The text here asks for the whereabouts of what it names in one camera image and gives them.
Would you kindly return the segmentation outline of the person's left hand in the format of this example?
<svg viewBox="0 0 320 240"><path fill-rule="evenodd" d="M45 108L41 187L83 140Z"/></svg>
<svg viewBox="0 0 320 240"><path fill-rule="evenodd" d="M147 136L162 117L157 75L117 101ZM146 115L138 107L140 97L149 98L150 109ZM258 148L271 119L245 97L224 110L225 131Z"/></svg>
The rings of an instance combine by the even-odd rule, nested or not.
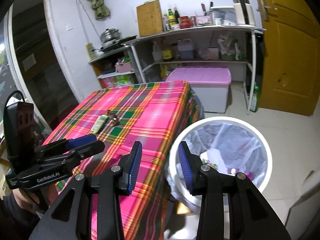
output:
<svg viewBox="0 0 320 240"><path fill-rule="evenodd" d="M58 192L56 186L50 185L41 189L41 192L46 200L46 203L51 206L54 200L58 197ZM22 189L12 190L12 194L16 200L18 206L24 210L30 211L31 213L36 213L36 203L39 204L39 198L30 192L24 192Z"/></svg>

